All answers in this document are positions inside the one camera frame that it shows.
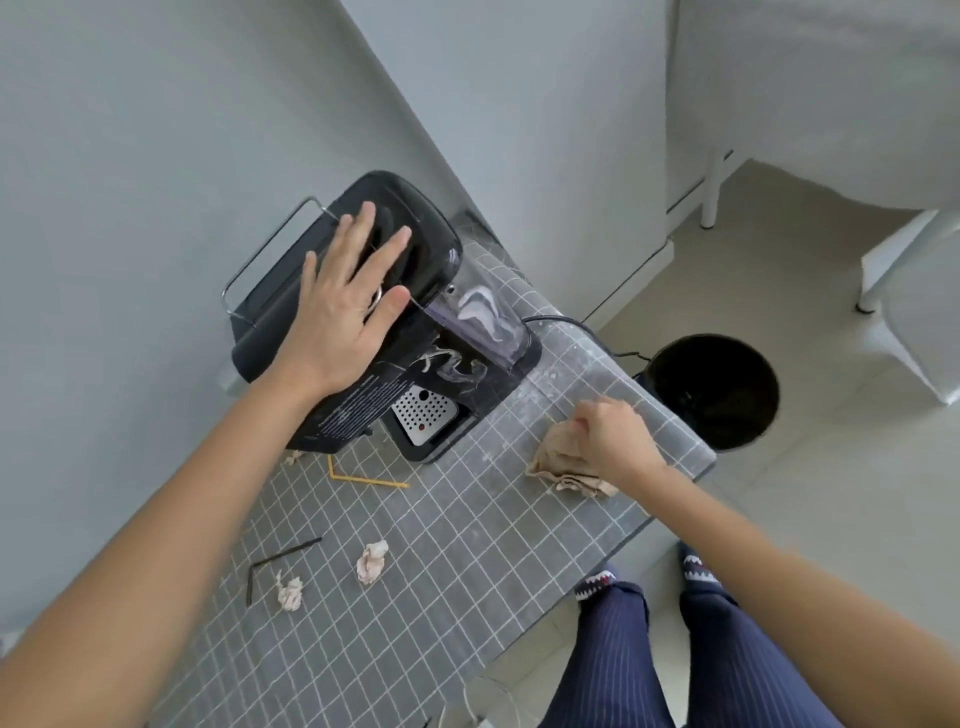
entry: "forearm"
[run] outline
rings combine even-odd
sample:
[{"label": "forearm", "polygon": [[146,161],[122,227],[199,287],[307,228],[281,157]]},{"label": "forearm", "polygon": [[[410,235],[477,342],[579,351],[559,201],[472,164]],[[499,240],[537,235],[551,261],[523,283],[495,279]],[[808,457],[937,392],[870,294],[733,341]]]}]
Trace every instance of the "forearm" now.
[{"label": "forearm", "polygon": [[251,387],[24,635],[0,726],[142,725],[308,409],[266,377]]},{"label": "forearm", "polygon": [[701,553],[845,724],[955,725],[960,667],[923,630],[778,548],[673,469],[623,490]]}]

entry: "black coffee machine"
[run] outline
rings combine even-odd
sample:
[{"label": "black coffee machine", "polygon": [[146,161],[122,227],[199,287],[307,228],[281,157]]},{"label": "black coffee machine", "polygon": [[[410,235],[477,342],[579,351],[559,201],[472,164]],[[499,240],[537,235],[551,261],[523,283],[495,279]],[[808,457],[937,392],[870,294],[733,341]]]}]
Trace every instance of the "black coffee machine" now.
[{"label": "black coffee machine", "polygon": [[[337,452],[382,417],[408,460],[433,460],[516,389],[540,361],[541,349],[498,295],[497,282],[464,257],[446,218],[398,175],[370,172],[331,205],[313,201],[321,212],[316,221],[240,304],[228,306],[236,341],[231,360],[247,382],[266,371],[297,313],[303,257],[313,250],[322,258],[340,216],[355,214],[365,200],[376,205],[376,218],[360,262],[408,226],[410,243],[382,290],[402,284],[412,300],[367,371],[321,401],[288,447]],[[233,277],[225,302],[230,287],[270,242]]]}]

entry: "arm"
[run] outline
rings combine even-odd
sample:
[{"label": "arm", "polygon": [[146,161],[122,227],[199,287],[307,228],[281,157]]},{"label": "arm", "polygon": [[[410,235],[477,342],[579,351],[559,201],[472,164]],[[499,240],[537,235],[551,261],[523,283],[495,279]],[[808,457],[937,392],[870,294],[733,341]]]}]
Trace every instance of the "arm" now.
[{"label": "arm", "polygon": [[960,663],[933,637],[667,467],[625,402],[574,413],[585,457],[690,546],[849,726],[956,726]]},{"label": "arm", "polygon": [[406,247],[399,231],[364,267],[373,222],[345,215],[270,369],[177,473],[30,627],[0,666],[0,728],[139,728],[200,616],[260,488],[322,398],[355,381],[410,298],[373,292]]}]

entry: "pants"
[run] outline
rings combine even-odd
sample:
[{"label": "pants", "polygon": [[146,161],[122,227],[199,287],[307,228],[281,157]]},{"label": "pants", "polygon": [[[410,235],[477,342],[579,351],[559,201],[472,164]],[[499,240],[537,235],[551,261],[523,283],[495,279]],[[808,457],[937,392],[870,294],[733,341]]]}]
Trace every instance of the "pants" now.
[{"label": "pants", "polygon": [[[721,594],[684,593],[687,725],[840,728],[793,664]],[[616,582],[580,604],[577,642],[540,728],[675,728],[654,672],[643,592]]]}]

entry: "foot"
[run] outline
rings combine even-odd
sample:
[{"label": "foot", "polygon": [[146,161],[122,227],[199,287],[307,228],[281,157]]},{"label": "foot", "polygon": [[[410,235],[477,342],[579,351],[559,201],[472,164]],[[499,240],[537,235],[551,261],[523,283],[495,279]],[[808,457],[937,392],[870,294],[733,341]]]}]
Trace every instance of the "foot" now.
[{"label": "foot", "polygon": [[680,571],[684,574],[684,588],[692,594],[713,593],[728,596],[720,580],[704,566],[700,554],[684,542],[677,548],[680,556]]},{"label": "foot", "polygon": [[616,574],[609,566],[603,564],[598,571],[590,576],[585,576],[577,583],[577,586],[573,588],[573,596],[577,601],[589,599],[605,590],[614,581],[616,581]]}]

